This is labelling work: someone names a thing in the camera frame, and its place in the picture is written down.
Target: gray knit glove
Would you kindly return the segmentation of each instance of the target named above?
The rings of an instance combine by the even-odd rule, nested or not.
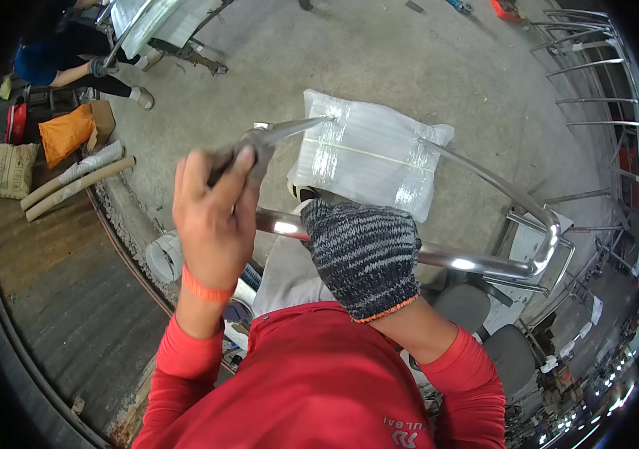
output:
[[[419,297],[413,272],[422,241],[408,213],[315,200],[301,217],[319,277],[353,321],[377,320]]]
[[[105,67],[105,59],[101,56],[96,56],[91,59],[88,64],[88,73],[94,77],[103,77],[108,75],[108,69]]]

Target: yellow string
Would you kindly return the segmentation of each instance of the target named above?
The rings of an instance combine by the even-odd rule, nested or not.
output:
[[[343,147],[342,145],[331,144],[330,142],[321,141],[321,140],[316,140],[316,139],[309,139],[309,138],[307,138],[307,137],[306,137],[306,138],[304,138],[304,139],[302,139],[302,140],[305,140],[305,141],[311,141],[311,142],[314,142],[315,144],[320,144],[320,145],[329,145],[330,147],[335,147],[335,148],[340,148],[340,149],[347,149],[347,150],[349,150],[349,151],[353,151],[353,152],[356,152],[356,153],[360,153],[360,154],[362,154],[362,155],[368,155],[368,156],[378,157],[379,159],[385,159],[385,160],[388,160],[388,161],[396,162],[396,163],[398,163],[398,164],[406,165],[406,166],[408,166],[408,167],[418,168],[418,169],[420,169],[420,170],[424,170],[425,172],[428,172],[428,173],[432,173],[432,170],[430,170],[430,169],[428,169],[428,168],[420,167],[420,166],[418,166],[418,165],[410,164],[409,162],[401,161],[401,160],[398,160],[398,159],[392,159],[391,157],[382,156],[382,155],[376,155],[376,154],[374,154],[374,153],[366,152],[366,151],[363,151],[363,150],[361,150],[361,149],[349,148],[349,147]]]

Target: orange bag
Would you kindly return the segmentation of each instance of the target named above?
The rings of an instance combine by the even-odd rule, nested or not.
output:
[[[95,120],[92,119],[91,105],[82,104],[73,112],[40,123],[38,127],[45,148],[45,160],[48,168],[53,168],[78,149],[82,142],[90,139]]]

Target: white sock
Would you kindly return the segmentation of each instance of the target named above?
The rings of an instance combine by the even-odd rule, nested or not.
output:
[[[140,92],[140,88],[133,88],[132,91],[130,91],[130,99],[132,100],[139,100],[140,99],[140,95],[142,95],[142,92]]]
[[[138,69],[143,70],[145,67],[147,67],[147,56],[141,56],[140,60],[138,60],[134,65]]]

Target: red long-sleeve shirt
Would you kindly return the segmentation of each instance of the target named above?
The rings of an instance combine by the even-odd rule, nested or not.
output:
[[[466,330],[422,365],[444,393],[432,438],[411,372],[377,330],[352,323],[337,302],[265,316],[217,389],[222,333],[197,340],[171,319],[134,449],[504,446],[501,382]]]

